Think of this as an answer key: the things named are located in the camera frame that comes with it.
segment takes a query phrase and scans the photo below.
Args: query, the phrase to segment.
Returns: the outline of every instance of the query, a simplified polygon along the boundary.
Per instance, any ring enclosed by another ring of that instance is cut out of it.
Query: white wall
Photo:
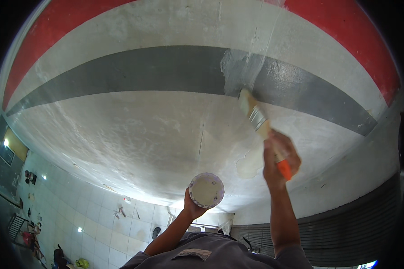
[[[402,103],[399,96],[363,142],[322,174],[289,192],[296,218],[350,203],[382,185],[399,169],[398,130]],[[265,199],[237,210],[233,223],[269,222],[270,200]]]

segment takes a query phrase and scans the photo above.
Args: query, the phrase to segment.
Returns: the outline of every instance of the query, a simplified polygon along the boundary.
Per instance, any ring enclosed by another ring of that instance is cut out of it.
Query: wooden brush handle
[[[266,120],[262,126],[259,127],[259,129],[256,131],[256,133],[262,137],[263,140],[268,139],[268,133],[271,131],[271,126],[269,120]],[[279,163],[285,159],[283,154],[278,150],[278,148],[274,147],[274,152],[275,152],[275,162]]]

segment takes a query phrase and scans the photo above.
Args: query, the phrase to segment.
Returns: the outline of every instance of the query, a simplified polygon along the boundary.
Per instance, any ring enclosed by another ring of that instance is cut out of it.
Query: paint can
[[[196,205],[210,209],[223,199],[224,185],[218,176],[212,173],[201,173],[190,182],[189,194]]]

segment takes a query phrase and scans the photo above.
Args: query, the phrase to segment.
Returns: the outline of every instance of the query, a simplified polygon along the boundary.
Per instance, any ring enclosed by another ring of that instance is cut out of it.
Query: wall
[[[364,196],[380,186],[399,169],[399,96],[374,130],[344,157],[322,174],[289,191],[296,218],[312,216],[337,208]],[[235,212],[234,224],[270,222],[270,200],[253,203]]]
[[[5,136],[8,125],[5,119],[0,116],[0,146],[3,144],[3,137]],[[14,156],[11,166],[9,166],[0,157],[0,191],[5,195],[12,197],[16,195],[16,189],[24,162]]]

